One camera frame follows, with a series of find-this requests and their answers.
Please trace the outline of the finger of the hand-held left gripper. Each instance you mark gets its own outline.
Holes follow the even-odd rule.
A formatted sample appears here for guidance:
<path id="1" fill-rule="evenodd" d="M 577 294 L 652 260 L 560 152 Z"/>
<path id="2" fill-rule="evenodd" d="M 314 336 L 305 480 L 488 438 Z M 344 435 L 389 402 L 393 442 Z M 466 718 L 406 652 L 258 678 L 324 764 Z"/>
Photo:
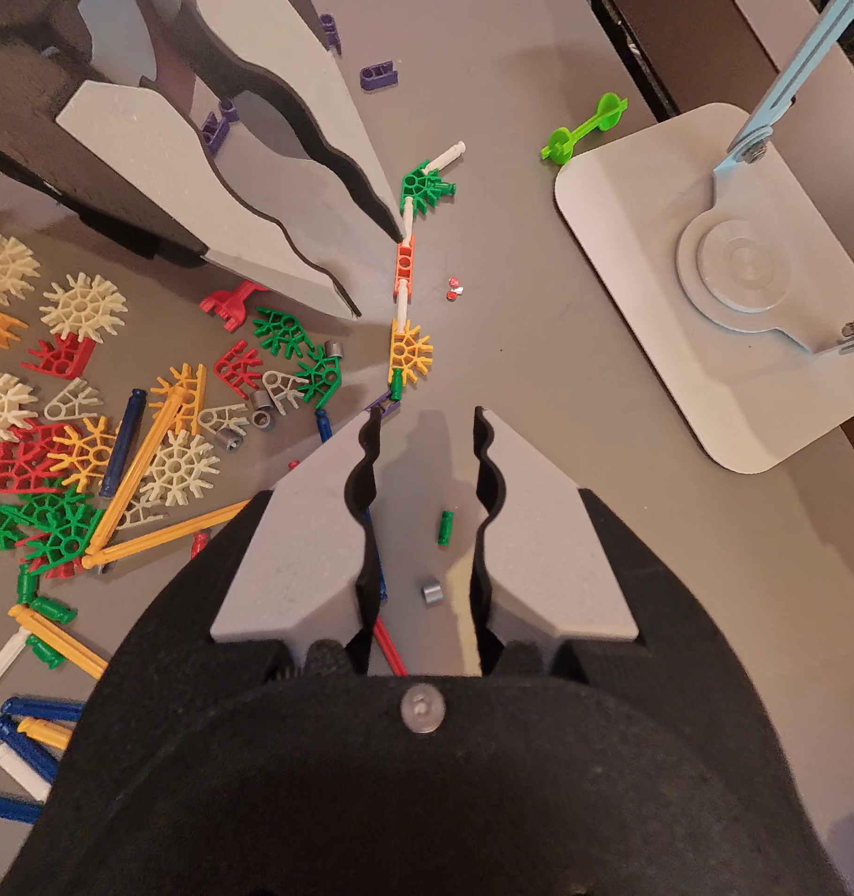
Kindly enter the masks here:
<path id="1" fill-rule="evenodd" d="M 211 98 L 233 101 L 240 125 L 218 163 L 255 211 L 295 238 L 316 238 L 329 212 L 353 207 L 394 241 L 398 203 L 311 2 L 137 2 L 156 85 L 200 117 Z"/>
<path id="2" fill-rule="evenodd" d="M 361 316 L 278 220 L 228 188 L 196 128 L 158 91 L 87 81 L 56 123 L 200 240 L 207 262 L 323 314 Z"/>

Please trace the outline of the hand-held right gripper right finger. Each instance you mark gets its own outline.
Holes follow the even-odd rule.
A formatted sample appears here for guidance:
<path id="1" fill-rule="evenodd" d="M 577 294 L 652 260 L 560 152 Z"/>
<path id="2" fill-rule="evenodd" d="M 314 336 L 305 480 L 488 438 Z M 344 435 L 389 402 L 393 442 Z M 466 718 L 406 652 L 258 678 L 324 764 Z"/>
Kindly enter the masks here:
<path id="1" fill-rule="evenodd" d="M 476 407 L 471 616 L 480 670 L 510 644 L 545 667 L 568 641 L 633 643 L 638 628 L 576 482 L 495 412 Z"/>

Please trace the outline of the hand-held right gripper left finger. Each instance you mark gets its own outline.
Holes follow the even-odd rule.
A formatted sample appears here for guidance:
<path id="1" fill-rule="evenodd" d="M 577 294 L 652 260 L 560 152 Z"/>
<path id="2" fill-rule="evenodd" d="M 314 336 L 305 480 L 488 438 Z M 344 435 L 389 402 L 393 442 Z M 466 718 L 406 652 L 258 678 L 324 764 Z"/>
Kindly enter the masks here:
<path id="1" fill-rule="evenodd" d="M 298 665 L 332 640 L 368 672 L 380 607 L 367 509 L 381 412 L 362 411 L 272 489 L 210 634 L 217 643 L 281 641 Z"/>

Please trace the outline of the yellow toy connector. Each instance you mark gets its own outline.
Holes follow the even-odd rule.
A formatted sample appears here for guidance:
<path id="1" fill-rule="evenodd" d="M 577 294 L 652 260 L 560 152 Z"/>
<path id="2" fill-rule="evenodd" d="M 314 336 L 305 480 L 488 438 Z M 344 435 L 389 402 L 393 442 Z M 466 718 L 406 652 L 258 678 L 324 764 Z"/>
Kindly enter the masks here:
<path id="1" fill-rule="evenodd" d="M 433 364 L 433 344 L 420 325 L 406 320 L 403 330 L 393 327 L 389 345 L 388 385 L 394 382 L 395 371 L 401 371 L 402 385 L 415 383 L 429 373 Z"/>

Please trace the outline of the red long toy rod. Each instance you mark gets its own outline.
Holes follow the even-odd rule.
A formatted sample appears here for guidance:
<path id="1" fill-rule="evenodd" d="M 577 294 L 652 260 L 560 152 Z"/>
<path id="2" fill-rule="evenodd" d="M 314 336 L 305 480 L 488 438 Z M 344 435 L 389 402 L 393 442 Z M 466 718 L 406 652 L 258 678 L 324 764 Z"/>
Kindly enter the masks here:
<path id="1" fill-rule="evenodd" d="M 388 599 L 388 590 L 386 581 L 384 578 L 383 566 L 380 560 L 380 556 L 378 554 L 378 571 L 379 571 L 379 587 L 380 587 L 380 603 L 384 604 Z M 408 676 L 408 671 L 406 669 L 405 663 L 402 661 L 399 652 L 393 643 L 384 622 L 381 617 L 378 617 L 374 626 L 374 637 L 388 662 L 388 666 L 391 668 L 392 672 L 399 677 Z"/>

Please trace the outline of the red toy spool piece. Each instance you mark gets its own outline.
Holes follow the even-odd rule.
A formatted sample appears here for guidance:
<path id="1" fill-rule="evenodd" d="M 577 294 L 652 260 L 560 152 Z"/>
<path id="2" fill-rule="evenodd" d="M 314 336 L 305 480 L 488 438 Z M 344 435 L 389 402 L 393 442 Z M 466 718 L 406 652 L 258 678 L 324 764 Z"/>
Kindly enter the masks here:
<path id="1" fill-rule="evenodd" d="M 261 291 L 268 291 L 268 287 L 253 280 L 243 280 L 233 289 L 220 289 L 210 293 L 199 303 L 199 308 L 222 319 L 224 329 L 234 333 L 246 320 L 247 300 L 253 293 Z"/>

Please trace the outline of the blue toy rod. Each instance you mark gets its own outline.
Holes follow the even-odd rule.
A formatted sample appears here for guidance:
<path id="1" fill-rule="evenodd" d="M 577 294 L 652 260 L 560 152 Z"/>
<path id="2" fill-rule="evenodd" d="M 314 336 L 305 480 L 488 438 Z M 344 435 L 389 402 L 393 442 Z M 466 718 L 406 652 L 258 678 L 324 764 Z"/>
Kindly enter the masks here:
<path id="1" fill-rule="evenodd" d="M 327 442 L 327 440 L 333 436 L 332 426 L 331 426 L 331 422 L 329 420 L 328 413 L 327 413 L 326 409 L 316 409 L 314 413 L 315 413 L 315 417 L 317 420 L 318 429 L 320 432 L 321 442 L 322 443 Z M 374 526 L 373 526 L 373 520 L 371 518 L 371 512 L 370 512 L 369 507 L 365 509 L 364 516 L 365 516 L 366 520 L 371 524 L 372 532 L 374 533 L 375 538 L 376 538 L 376 530 L 374 529 Z M 388 590 L 387 590 L 387 585 L 386 585 L 386 581 L 385 581 L 385 577 L 384 577 L 383 565 L 381 563 L 379 550 L 378 550 L 376 541 L 375 541 L 375 545 L 376 545 L 377 558 L 378 558 L 380 603 L 381 603 L 381 605 L 383 605 L 388 599 Z"/>

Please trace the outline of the pile of colourful toy connectors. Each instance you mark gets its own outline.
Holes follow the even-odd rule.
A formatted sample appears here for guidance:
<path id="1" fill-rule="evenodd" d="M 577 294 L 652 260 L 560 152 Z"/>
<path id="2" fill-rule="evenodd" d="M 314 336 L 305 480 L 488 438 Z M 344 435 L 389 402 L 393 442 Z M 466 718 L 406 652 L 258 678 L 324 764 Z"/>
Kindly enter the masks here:
<path id="1" fill-rule="evenodd" d="M 43 407 L 35 387 L 0 371 L 0 553 L 25 546 L 19 593 L 27 599 L 41 577 L 68 577 L 82 569 L 105 510 L 95 505 L 115 497 L 126 477 L 137 426 L 147 409 L 157 422 L 174 389 L 186 400 L 162 430 L 150 464 L 112 529 L 126 530 L 163 519 L 157 509 L 200 499 L 213 486 L 220 458 L 214 441 L 226 438 L 225 452 L 242 442 L 256 415 L 285 414 L 288 402 L 310 401 L 320 393 L 312 364 L 298 375 L 260 369 L 257 349 L 239 341 L 210 366 L 183 363 L 159 376 L 149 391 L 134 392 L 114 422 L 101 412 L 105 400 L 84 374 L 104 333 L 115 335 L 128 312 L 119 287 L 101 275 L 68 275 L 43 293 L 41 323 L 50 341 L 31 350 L 22 367 L 56 378 L 60 389 Z"/>

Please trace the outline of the heap of mixed toy rods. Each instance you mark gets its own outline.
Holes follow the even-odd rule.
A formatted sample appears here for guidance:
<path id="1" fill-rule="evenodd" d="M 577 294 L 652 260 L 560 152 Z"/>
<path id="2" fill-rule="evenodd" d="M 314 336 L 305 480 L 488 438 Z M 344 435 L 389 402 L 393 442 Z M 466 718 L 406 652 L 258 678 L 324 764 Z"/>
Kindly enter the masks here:
<path id="1" fill-rule="evenodd" d="M 248 501 L 241 501 L 115 546 L 95 549 L 90 554 L 82 556 L 81 565 L 85 568 L 102 566 L 134 554 L 139 554 L 152 547 L 169 543 L 175 539 L 194 535 L 198 531 L 230 521 L 247 503 Z M 20 628 L 18 633 L 10 639 L 0 653 L 0 670 L 4 669 L 11 658 L 17 656 L 18 652 L 25 646 L 27 638 L 32 636 L 62 653 L 66 659 L 75 663 L 92 678 L 99 680 L 104 674 L 107 662 L 87 648 L 85 644 L 67 633 L 52 619 L 38 611 L 32 610 L 27 604 L 13 606 L 8 611 L 8 614 L 20 623 Z M 19 801 L 0 794 L 0 818 L 2 819 L 32 824 L 36 821 L 41 810 L 41 803 Z"/>

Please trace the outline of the lime green toy spool piece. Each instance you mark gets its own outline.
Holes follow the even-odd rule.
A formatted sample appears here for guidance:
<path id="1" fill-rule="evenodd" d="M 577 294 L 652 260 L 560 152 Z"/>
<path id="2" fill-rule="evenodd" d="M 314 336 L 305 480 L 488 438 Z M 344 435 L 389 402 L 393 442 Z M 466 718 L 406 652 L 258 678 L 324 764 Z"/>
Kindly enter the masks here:
<path id="1" fill-rule="evenodd" d="M 566 164 L 573 155 L 576 144 L 593 131 L 608 132 L 619 124 L 623 113 L 629 106 L 629 100 L 615 92 L 603 94 L 595 109 L 595 113 L 584 123 L 574 129 L 561 127 L 550 134 L 545 147 L 541 150 L 543 161 L 552 161 L 558 165 Z"/>

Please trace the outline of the white stand base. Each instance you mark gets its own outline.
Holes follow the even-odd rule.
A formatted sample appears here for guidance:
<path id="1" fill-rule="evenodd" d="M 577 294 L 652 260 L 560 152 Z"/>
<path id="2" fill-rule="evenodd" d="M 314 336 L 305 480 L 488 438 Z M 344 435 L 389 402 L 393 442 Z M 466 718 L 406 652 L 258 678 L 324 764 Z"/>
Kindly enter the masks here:
<path id="1" fill-rule="evenodd" d="M 763 472 L 854 416 L 854 262 L 723 103 L 575 156 L 556 204 L 707 454 Z"/>

